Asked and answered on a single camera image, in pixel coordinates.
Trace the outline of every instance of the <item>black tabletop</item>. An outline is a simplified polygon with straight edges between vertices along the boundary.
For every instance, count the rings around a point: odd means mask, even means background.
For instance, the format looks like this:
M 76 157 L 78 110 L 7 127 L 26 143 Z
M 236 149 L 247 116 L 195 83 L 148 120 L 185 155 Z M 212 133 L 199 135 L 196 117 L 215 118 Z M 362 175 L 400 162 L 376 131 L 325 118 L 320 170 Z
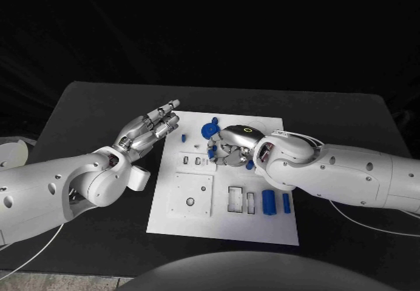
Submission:
M 284 129 L 325 143 L 410 157 L 384 100 L 376 95 L 284 92 L 73 82 L 60 97 L 29 163 L 82 155 L 109 146 L 122 126 L 167 101 L 182 111 L 283 118 Z M 143 192 L 125 190 L 108 207 L 65 224 L 26 271 L 137 276 L 193 255 L 229 250 L 293 253 L 340 265 L 401 289 L 420 289 L 420 238 L 381 233 L 348 221 L 329 202 L 293 191 L 300 246 L 146 233 L 163 143 L 137 162 L 151 171 Z M 420 233 L 420 220 L 397 210 L 339 204 L 362 223 Z M 0 254 L 13 269 L 39 251 L 55 230 L 16 243 Z

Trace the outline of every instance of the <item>white plastic casing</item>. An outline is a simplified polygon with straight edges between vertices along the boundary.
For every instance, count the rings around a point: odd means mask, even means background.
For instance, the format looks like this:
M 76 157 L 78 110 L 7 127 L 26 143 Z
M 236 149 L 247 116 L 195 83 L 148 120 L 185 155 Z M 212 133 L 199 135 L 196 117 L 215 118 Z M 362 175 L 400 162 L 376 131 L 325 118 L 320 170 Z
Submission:
M 131 166 L 127 187 L 133 191 L 143 191 L 150 177 L 150 172 L 138 166 Z

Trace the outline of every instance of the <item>small hole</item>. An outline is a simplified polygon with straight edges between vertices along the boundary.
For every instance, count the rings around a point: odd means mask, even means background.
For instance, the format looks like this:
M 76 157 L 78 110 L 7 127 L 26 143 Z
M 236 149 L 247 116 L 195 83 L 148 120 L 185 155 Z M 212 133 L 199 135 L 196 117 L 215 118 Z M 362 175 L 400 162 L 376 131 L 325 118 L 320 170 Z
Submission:
M 11 196 L 6 196 L 4 200 L 3 200 L 4 206 L 7 208 L 10 208 L 13 206 L 13 197 Z
M 371 171 L 374 169 L 374 164 L 371 162 L 365 165 L 365 169 L 368 171 Z
M 186 205 L 187 206 L 193 206 L 195 205 L 195 199 L 193 198 L 187 198 L 186 199 Z
M 47 191 L 50 191 L 50 195 L 55 194 L 55 190 L 56 190 L 55 183 L 49 183 L 49 185 L 47 185 Z

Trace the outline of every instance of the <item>blue object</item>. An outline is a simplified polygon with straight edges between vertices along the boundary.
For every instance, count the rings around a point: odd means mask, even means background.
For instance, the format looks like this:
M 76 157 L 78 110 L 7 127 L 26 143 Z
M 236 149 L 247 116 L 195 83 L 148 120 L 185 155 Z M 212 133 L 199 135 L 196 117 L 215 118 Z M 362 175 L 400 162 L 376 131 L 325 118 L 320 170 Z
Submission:
M 208 159 L 212 159 L 215 157 L 215 152 L 212 150 L 208 150 Z
M 262 191 L 262 213 L 267 215 L 277 214 L 275 211 L 275 196 L 273 190 Z
M 254 162 L 252 162 L 252 160 L 249 160 L 247 163 L 247 169 L 251 170 L 252 167 L 254 167 Z
M 290 213 L 290 202 L 288 202 L 287 193 L 283 193 L 283 208 L 284 208 L 284 213 Z
M 205 139 L 209 139 L 212 135 L 221 131 L 218 124 L 216 117 L 212 118 L 212 123 L 206 123 L 203 127 L 200 128 L 200 135 Z

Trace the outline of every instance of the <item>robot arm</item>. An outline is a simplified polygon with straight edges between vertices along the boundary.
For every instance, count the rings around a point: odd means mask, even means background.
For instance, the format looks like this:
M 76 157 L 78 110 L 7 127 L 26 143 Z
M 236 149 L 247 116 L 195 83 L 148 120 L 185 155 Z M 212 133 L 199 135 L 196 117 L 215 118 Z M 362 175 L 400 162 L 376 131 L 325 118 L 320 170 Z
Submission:
M 125 187 L 144 189 L 150 173 L 131 163 L 176 128 L 169 102 L 122 128 L 114 145 L 94 153 L 0 172 L 0 245 L 36 236 L 86 210 L 108 206 Z
M 235 137 L 228 136 L 225 142 L 235 144 L 241 152 L 249 152 L 244 156 L 254 161 L 255 174 L 275 188 L 299 187 L 309 194 L 343 204 L 420 213 L 420 161 L 342 145 L 312 147 L 280 130 L 244 142 L 249 130 L 258 130 L 241 125 L 234 128 Z

